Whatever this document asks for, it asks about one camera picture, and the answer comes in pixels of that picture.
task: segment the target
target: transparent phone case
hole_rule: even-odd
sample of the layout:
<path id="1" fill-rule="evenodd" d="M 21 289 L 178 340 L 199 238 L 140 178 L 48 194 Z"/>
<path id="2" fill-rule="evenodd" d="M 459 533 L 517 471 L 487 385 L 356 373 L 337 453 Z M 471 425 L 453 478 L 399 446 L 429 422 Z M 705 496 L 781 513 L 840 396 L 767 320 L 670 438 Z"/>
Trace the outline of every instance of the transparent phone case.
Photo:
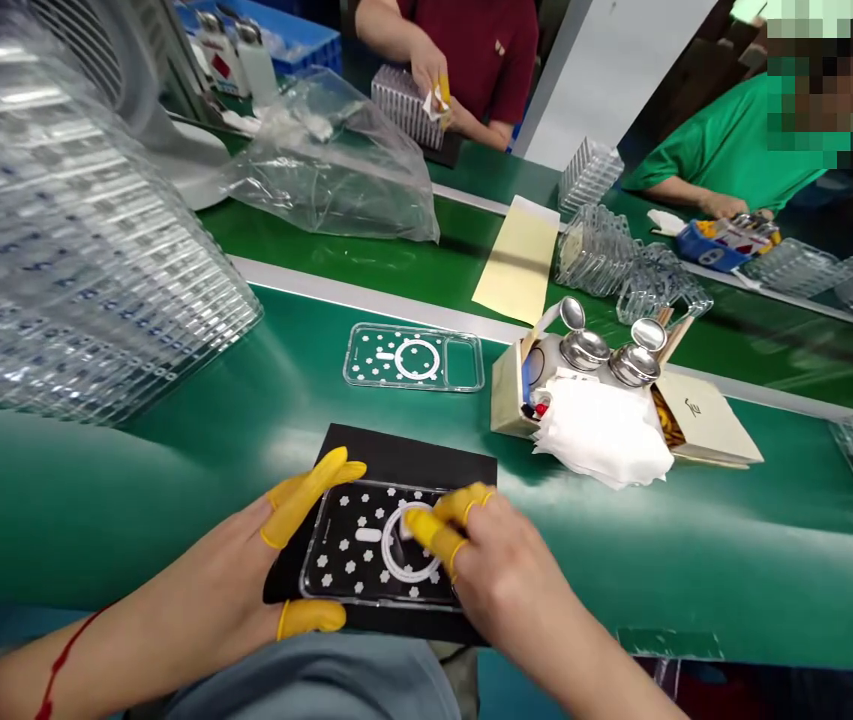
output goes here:
<path id="1" fill-rule="evenodd" d="M 350 385 L 476 392 L 484 383 L 482 347 L 469 333 L 359 323 L 343 377 Z"/>
<path id="2" fill-rule="evenodd" d="M 404 508 L 432 508 L 447 492 L 375 480 L 330 489 L 309 540 L 300 592 L 357 605 L 459 611 L 439 559 L 401 534 Z"/>

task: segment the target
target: blue container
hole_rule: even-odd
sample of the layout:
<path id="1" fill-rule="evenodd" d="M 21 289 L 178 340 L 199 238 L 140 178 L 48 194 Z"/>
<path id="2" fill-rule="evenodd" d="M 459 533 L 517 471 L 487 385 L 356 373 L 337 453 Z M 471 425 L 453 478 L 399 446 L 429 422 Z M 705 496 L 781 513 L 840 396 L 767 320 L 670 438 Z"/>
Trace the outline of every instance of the blue container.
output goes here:
<path id="1" fill-rule="evenodd" d="M 235 10 L 240 17 L 255 20 L 263 30 L 279 35 L 288 50 L 295 50 L 295 54 L 285 57 L 272 56 L 273 68 L 278 74 L 292 75 L 313 65 L 328 67 L 339 75 L 343 74 L 343 48 L 339 33 L 335 30 L 294 15 L 287 15 L 252 0 L 226 0 L 224 4 Z M 218 15 L 226 24 L 227 31 L 232 30 L 232 19 L 216 9 L 216 0 L 201 0 L 187 6 L 176 5 L 176 12 L 186 32 L 196 34 L 199 31 L 197 11 Z"/>
<path id="2" fill-rule="evenodd" d="M 690 262 L 720 272 L 732 272 L 743 263 L 752 260 L 752 255 L 743 255 L 703 235 L 695 221 L 689 223 L 676 236 L 676 245 L 679 248 L 679 254 Z"/>

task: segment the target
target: tan paper sheet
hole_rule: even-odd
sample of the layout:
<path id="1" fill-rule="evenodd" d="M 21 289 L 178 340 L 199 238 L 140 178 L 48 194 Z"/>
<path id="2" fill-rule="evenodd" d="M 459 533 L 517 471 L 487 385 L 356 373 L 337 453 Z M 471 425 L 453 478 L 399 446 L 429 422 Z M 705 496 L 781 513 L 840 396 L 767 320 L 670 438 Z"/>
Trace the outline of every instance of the tan paper sheet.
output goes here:
<path id="1" fill-rule="evenodd" d="M 515 196 L 473 292 L 473 302 L 535 325 L 546 303 L 558 232 L 558 212 Z"/>

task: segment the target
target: clear plastic bag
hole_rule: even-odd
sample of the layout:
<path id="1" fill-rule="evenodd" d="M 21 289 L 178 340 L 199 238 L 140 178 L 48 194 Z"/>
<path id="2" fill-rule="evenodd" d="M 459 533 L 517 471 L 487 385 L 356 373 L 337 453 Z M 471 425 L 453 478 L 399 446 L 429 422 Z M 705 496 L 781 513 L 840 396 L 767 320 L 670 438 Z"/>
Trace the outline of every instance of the clear plastic bag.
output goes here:
<path id="1" fill-rule="evenodd" d="M 311 232 L 439 242 L 422 151 L 341 77 L 307 70 L 261 120 L 232 197 Z"/>

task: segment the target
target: white circular ring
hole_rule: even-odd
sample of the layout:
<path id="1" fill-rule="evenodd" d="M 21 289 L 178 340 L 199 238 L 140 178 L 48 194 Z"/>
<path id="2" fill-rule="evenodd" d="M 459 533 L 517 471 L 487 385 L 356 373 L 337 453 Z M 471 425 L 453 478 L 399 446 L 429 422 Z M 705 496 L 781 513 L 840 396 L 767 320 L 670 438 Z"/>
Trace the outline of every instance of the white circular ring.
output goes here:
<path id="1" fill-rule="evenodd" d="M 403 350 L 408 347 L 412 347 L 413 345 L 422 345 L 433 354 L 433 366 L 424 373 L 412 372 L 411 370 L 407 370 L 403 367 Z M 437 352 L 436 348 L 425 340 L 410 340 L 407 338 L 403 340 L 402 344 L 398 348 L 396 348 L 396 355 L 393 357 L 393 363 L 396 365 L 396 369 L 399 370 L 404 377 L 407 377 L 410 380 L 425 380 L 439 369 L 439 352 Z"/>
<path id="2" fill-rule="evenodd" d="M 389 519 L 386 521 L 386 524 L 383 525 L 383 539 L 379 543 L 379 549 L 380 552 L 382 552 L 383 554 L 383 562 L 386 565 L 386 569 L 389 570 L 389 574 L 400 582 L 415 585 L 416 583 L 421 583 L 423 580 L 427 580 L 429 576 L 433 573 L 433 571 L 439 568 L 439 558 L 434 557 L 433 561 L 422 570 L 417 570 L 416 572 L 408 573 L 399 566 L 395 558 L 393 558 L 393 554 L 389 551 L 389 537 L 393 532 L 393 528 L 396 526 L 396 523 L 399 522 L 399 519 L 403 516 L 403 513 L 409 510 L 411 507 L 420 507 L 424 510 L 429 511 L 432 511 L 433 509 L 426 503 L 417 502 L 415 500 L 411 503 L 406 503 L 402 507 L 396 508 L 393 511 L 393 514 L 389 516 Z"/>

